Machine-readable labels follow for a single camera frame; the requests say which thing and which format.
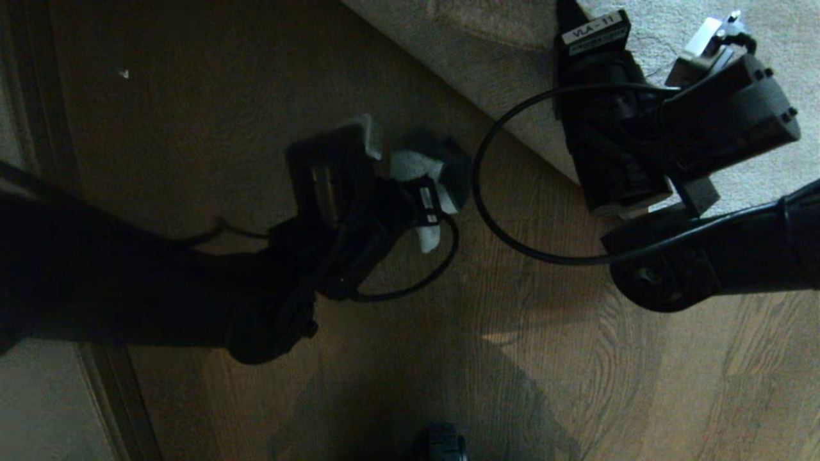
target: label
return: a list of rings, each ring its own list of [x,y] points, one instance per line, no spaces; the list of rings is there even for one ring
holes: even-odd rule
[[[581,43],[576,43],[569,48],[569,55],[575,56],[579,52],[584,52],[586,50],[590,50],[592,48],[597,48],[601,45],[605,45],[609,42],[614,42],[615,40],[620,40],[626,37],[629,33],[629,29],[626,27],[620,27],[615,30],[610,30],[605,34],[601,34],[598,37],[594,37],[589,40],[584,40]]]
[[[566,34],[561,35],[561,38],[563,39],[564,44],[570,45],[621,21],[623,21],[623,18],[621,18],[621,13],[615,11],[606,16],[601,16],[598,19],[592,20],[575,30],[570,30]]]

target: beige carpet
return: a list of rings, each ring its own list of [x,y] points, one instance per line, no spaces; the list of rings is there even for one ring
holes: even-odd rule
[[[552,85],[554,0],[343,0],[491,116]],[[803,139],[713,176],[725,212],[781,196],[820,176],[820,34],[816,0],[606,0],[581,2],[592,16],[625,7],[629,49],[650,80],[665,80],[677,53],[706,16],[734,9],[759,42],[758,58],[773,67],[800,110]],[[509,129],[562,173],[576,179],[561,126],[547,103]]]

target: wooden floor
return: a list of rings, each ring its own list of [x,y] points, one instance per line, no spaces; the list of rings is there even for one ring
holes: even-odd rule
[[[291,217],[284,149],[349,116],[373,114],[388,145],[425,126],[470,151],[491,123],[336,2],[52,2],[52,15],[89,201],[166,235]],[[613,225],[509,136],[484,182],[537,247],[597,253]],[[457,221],[462,251],[440,281],[384,304],[321,300],[318,336],[281,360],[131,348],[165,458],[399,459],[447,420],[479,460],[820,459],[817,294],[649,313],[605,268],[526,259],[472,206]],[[416,247],[408,235],[367,288],[410,285],[443,257]]]

